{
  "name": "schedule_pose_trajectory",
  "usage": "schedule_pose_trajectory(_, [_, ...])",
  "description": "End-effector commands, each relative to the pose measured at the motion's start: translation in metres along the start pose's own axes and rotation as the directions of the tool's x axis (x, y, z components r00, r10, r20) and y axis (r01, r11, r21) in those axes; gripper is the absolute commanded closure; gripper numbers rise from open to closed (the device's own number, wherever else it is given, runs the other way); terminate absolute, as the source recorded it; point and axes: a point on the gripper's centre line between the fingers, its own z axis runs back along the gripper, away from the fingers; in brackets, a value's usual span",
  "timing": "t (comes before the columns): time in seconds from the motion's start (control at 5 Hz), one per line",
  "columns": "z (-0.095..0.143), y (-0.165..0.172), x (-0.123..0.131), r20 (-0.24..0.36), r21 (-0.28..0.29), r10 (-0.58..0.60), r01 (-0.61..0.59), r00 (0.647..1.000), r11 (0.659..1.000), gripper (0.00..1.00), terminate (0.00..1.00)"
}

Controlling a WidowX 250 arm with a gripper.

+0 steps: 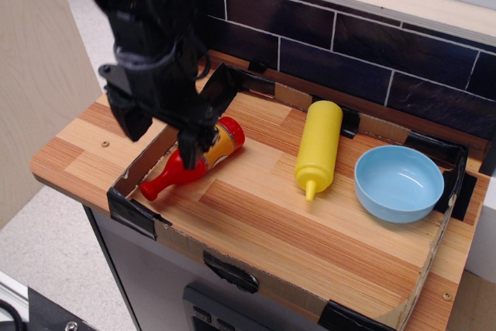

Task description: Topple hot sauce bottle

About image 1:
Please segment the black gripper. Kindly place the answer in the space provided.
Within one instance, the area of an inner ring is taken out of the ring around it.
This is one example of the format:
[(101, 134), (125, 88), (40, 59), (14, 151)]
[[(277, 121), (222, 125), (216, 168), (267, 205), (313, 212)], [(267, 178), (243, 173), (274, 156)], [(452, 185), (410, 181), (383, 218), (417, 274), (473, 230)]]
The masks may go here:
[(112, 114), (125, 135), (137, 142), (159, 119), (180, 130), (178, 149), (184, 168), (195, 169), (215, 142), (214, 109), (200, 96), (196, 81), (211, 68), (210, 56), (178, 48), (158, 60), (116, 49), (116, 65), (98, 69)]

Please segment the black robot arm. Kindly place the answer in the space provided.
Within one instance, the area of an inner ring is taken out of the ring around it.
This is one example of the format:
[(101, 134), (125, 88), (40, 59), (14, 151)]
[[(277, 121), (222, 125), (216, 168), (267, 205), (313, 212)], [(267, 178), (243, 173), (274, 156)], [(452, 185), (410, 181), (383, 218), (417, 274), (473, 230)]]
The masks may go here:
[(114, 36), (115, 64), (99, 71), (108, 103), (123, 132), (139, 140), (153, 119), (178, 131), (186, 169), (215, 138), (219, 114), (197, 91), (206, 49), (194, 31), (195, 0), (94, 0)]

